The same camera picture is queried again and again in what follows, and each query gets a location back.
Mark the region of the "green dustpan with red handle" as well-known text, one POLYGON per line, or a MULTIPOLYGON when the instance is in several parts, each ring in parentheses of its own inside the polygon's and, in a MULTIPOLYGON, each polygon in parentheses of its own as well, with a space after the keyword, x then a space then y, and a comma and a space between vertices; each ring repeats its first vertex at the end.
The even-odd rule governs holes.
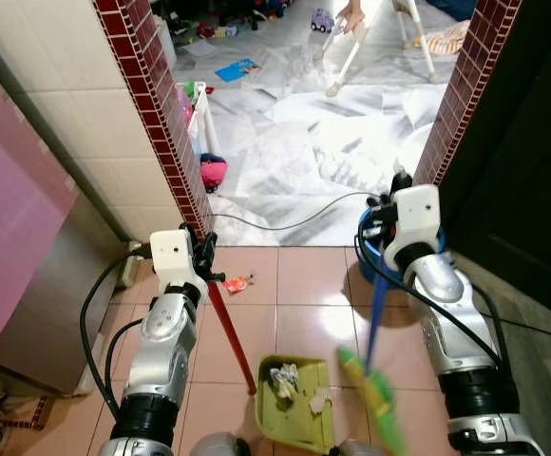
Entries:
POLYGON ((331 404, 331 370, 323 359, 271 353, 263 357, 257 369, 242 350, 239 337, 228 314, 218 284, 209 282, 209 298, 218 321, 242 370, 253 398, 257 428, 264 437, 285 447, 327 455, 333 448, 333 407, 331 404), (267 370, 284 362, 294 362, 300 371, 298 392, 293 401, 276 399, 267 370))

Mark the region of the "green broom with blue handle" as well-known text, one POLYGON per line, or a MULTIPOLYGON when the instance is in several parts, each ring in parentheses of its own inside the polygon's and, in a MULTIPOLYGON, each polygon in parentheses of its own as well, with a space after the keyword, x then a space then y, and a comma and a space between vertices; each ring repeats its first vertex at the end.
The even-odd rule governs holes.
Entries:
MULTIPOLYGON (((405 170, 397 170, 386 194, 392 196, 393 192, 412 185, 413 178, 410 174, 405 170)), ((357 257, 355 238, 353 252, 357 257)), ((383 312, 390 284, 380 276, 375 276, 362 261, 361 270, 368 273, 370 285, 372 285, 370 306, 376 313, 376 316, 370 321, 370 339, 368 339, 363 353, 340 346, 335 351, 336 359, 339 360, 339 366, 349 383, 361 394, 361 403, 364 411, 368 414, 368 421, 370 421, 370 431, 376 437, 372 444, 383 450, 386 456, 406 456, 407 445, 400 426, 398 426, 396 414, 394 414, 392 387, 390 387, 389 379, 385 377, 385 374, 372 364, 372 357, 375 356, 376 337, 378 337, 379 317, 383 312)))

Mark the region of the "red snack wrapper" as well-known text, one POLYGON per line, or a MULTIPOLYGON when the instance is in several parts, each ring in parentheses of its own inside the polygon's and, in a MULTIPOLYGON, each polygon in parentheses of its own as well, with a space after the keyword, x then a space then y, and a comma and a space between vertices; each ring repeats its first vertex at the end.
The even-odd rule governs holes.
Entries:
POLYGON ((238 293, 248 290, 249 287, 254 286, 254 283, 254 275, 244 275, 224 279, 222 285, 224 291, 226 291, 228 295, 237 295, 238 293))

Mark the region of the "blue plastic bucket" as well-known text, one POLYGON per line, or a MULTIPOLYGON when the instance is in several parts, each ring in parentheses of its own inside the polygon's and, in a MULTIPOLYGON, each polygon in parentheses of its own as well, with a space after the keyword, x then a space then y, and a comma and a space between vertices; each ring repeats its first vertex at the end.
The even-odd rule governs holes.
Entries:
POLYGON ((380 276, 389 285, 401 290, 427 292, 436 288, 439 295, 461 286, 455 275, 452 262, 444 255, 444 243, 439 232, 441 249, 432 253, 426 243, 415 243, 400 252, 386 252, 392 239, 365 239, 364 218, 355 229, 357 257, 375 276, 380 276))

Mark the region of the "white plastic rack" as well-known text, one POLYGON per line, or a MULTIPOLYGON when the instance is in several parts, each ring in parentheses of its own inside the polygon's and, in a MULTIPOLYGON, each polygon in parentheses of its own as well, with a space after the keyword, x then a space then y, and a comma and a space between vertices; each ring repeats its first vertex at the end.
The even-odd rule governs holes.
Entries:
POLYGON ((183 86, 185 99, 189 103, 185 118, 187 118, 190 143, 192 144, 194 153, 196 153, 196 157, 200 157, 203 153, 211 152, 212 149, 207 85, 204 82, 185 82, 181 85, 183 86))

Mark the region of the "large crumpled white paper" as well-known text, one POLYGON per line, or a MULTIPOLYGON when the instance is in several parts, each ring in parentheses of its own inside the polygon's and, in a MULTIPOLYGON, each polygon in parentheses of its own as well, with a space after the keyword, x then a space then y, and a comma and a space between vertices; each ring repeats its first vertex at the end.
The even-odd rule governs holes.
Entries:
POLYGON ((281 401, 293 401, 300 382, 300 370, 297 364, 284 362, 278 368, 269 368, 267 373, 275 398, 281 401))

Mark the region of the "grey metal cabinet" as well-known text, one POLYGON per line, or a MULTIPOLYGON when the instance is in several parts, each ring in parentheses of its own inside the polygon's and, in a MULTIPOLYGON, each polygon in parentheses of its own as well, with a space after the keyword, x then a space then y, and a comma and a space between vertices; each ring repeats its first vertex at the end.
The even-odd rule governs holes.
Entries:
POLYGON ((124 253, 126 243, 92 201, 77 197, 0 334, 0 391, 71 396, 79 390, 87 373, 81 334, 97 338, 118 278, 99 285, 85 320, 82 304, 102 270, 124 253))

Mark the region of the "white chair legs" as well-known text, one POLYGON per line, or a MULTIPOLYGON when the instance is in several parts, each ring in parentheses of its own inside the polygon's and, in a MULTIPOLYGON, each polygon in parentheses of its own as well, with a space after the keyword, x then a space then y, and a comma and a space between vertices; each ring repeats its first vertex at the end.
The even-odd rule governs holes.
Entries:
MULTIPOLYGON (((425 35, 425 30, 423 27, 422 13, 419 12, 418 5, 416 5, 415 0, 389 0, 391 7, 394 11, 394 17, 397 18, 398 26, 400 26, 400 39, 403 45, 403 48, 413 47, 413 35, 409 33, 409 27, 406 26, 403 18, 409 18, 411 24, 413 25, 413 31, 415 36, 425 35)), ((328 85, 327 90, 325 90, 325 96, 327 97, 336 97, 341 90, 341 87, 348 82, 350 73, 352 72, 352 65, 354 64, 355 57, 358 56, 358 53, 361 52, 361 48, 364 45, 364 40, 368 34, 368 25, 366 19, 364 19, 363 25, 359 26, 353 33, 342 34, 340 31, 339 23, 335 18, 335 26, 333 26, 333 31, 331 34, 328 34, 328 38, 325 39, 325 44, 318 51, 315 57, 323 58, 328 49, 332 47, 333 43, 336 43, 337 40, 348 40, 351 39, 351 48, 348 51, 348 56, 345 60, 342 61, 342 65, 336 75, 333 75, 331 83, 328 85)), ((422 49, 425 60, 427 60, 427 78, 429 83, 439 84, 441 78, 439 73, 436 72, 435 65, 433 64, 432 57, 426 49, 422 49)))

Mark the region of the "dark wooden door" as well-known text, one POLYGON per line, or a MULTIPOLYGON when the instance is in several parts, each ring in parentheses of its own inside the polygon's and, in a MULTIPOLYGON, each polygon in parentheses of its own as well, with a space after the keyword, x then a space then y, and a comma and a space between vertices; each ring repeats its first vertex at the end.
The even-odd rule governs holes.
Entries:
POLYGON ((551 0, 526 0, 442 185, 446 246, 551 310, 551 0))

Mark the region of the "blue picture book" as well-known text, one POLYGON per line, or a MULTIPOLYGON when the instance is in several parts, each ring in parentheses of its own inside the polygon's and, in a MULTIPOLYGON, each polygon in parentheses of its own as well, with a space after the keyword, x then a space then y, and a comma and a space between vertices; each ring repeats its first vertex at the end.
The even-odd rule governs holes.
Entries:
POLYGON ((250 58, 242 58, 242 60, 215 70, 215 74, 224 83, 233 83, 242 78, 249 77, 250 74, 258 72, 260 69, 261 66, 257 62, 251 61, 250 58))

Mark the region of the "grey left robot knee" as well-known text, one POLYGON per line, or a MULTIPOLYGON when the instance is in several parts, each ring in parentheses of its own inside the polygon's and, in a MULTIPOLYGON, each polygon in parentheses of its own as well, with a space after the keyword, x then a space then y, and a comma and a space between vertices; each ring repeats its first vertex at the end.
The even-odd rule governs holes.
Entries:
POLYGON ((215 431, 198 439, 188 456, 251 456, 251 447, 231 431, 215 431))

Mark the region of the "grey robot knee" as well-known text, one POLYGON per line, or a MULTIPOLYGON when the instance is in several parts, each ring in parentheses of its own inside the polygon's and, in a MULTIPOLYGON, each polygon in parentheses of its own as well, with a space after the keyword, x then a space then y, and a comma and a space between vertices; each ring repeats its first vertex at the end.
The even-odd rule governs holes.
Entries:
POLYGON ((198 439, 188 456, 251 456, 251 447, 231 431, 215 431, 198 439))
POLYGON ((383 450, 373 444, 357 439, 346 439, 332 449, 331 456, 386 456, 383 450))

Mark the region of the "orange patterned cloth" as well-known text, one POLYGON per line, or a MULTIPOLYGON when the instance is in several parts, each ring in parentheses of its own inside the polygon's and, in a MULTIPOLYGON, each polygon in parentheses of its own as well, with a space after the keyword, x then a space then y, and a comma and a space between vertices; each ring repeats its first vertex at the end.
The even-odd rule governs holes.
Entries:
POLYGON ((444 30, 427 33, 414 40, 414 44, 426 49, 430 55, 455 55, 461 51, 470 21, 462 21, 444 30))

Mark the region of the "pink cabinet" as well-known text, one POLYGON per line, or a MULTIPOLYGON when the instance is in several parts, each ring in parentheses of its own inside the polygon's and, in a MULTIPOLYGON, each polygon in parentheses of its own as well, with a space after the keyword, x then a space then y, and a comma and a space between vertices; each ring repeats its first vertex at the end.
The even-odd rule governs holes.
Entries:
POLYGON ((0 84, 0 334, 79 196, 0 84))

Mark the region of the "small toy car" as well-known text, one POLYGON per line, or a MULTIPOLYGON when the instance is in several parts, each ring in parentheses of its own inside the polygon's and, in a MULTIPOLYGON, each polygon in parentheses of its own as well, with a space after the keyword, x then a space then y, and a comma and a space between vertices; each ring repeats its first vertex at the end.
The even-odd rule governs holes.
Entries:
POLYGON ((333 33, 333 26, 335 26, 335 18, 324 9, 315 9, 311 18, 310 28, 318 33, 333 33))

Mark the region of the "person's bare foot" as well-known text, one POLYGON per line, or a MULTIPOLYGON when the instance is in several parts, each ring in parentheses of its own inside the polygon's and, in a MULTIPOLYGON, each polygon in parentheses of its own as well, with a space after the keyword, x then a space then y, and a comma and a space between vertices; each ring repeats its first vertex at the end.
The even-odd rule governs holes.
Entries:
POLYGON ((336 14, 336 21, 339 23, 342 34, 353 33, 363 25, 364 19, 366 19, 366 13, 363 10, 363 0, 348 0, 348 5, 336 14))

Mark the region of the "grey right robot knee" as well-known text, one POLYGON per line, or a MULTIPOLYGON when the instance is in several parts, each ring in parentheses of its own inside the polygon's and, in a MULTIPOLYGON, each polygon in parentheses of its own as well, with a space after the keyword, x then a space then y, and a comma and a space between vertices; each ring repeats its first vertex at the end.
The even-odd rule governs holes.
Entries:
POLYGON ((383 450, 373 444, 357 439, 346 439, 332 449, 331 456, 386 456, 383 450))

